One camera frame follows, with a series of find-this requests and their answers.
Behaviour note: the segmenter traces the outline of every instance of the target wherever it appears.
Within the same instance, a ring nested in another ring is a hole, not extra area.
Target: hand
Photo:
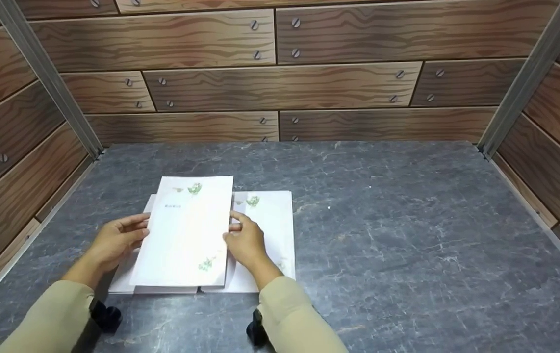
[[[114,270],[132,250],[140,248],[150,233],[149,218],[150,214],[137,214],[106,223],[84,257],[103,272]]]

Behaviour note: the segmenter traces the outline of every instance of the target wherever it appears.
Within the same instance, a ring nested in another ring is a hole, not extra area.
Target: paper
[[[246,214],[265,234],[267,255],[285,276],[295,279],[293,237],[293,199],[290,191],[235,192],[232,209]],[[247,269],[229,255],[226,285],[203,286],[207,293],[258,293],[256,282]]]
[[[156,200],[156,194],[152,194],[147,201],[143,213],[151,212]],[[132,269],[136,264],[138,252],[140,249],[132,251],[132,254],[119,264],[108,293],[110,294],[195,294],[197,286],[194,287],[151,287],[151,286],[134,286],[130,284],[132,279]]]
[[[224,286],[232,185],[233,176],[164,176],[130,284]]]

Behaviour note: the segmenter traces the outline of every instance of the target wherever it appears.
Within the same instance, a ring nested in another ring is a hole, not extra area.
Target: marble tabletop
[[[558,352],[560,252],[464,142],[116,145],[0,283],[0,344],[163,175],[293,192],[298,282],[351,352]],[[95,352],[251,352],[256,295],[111,295]]]

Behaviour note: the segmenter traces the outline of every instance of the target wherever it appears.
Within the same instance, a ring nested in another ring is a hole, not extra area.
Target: metal frame
[[[559,55],[560,4],[478,141],[478,149],[487,158],[496,153]]]
[[[15,0],[0,0],[0,22],[93,159],[103,146]]]

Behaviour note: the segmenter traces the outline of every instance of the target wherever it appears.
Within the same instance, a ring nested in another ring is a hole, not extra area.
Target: white paper
[[[160,182],[148,229],[132,270],[134,286],[224,286],[233,176]]]
[[[147,200],[147,205],[143,213],[151,212],[156,200],[156,194],[152,194],[150,199]],[[197,293],[197,286],[194,287],[150,287],[150,286],[134,286],[130,284],[130,279],[132,279],[132,269],[134,264],[136,264],[136,259],[138,257],[139,249],[136,249],[126,257],[125,260],[121,261],[116,273],[114,273],[114,278],[112,283],[110,283],[110,288],[108,293],[110,294],[195,294]]]
[[[293,200],[290,191],[235,192],[232,209],[258,223],[265,234],[267,255],[285,276],[295,279]],[[247,269],[229,255],[224,288],[202,287],[207,293],[258,293]]]

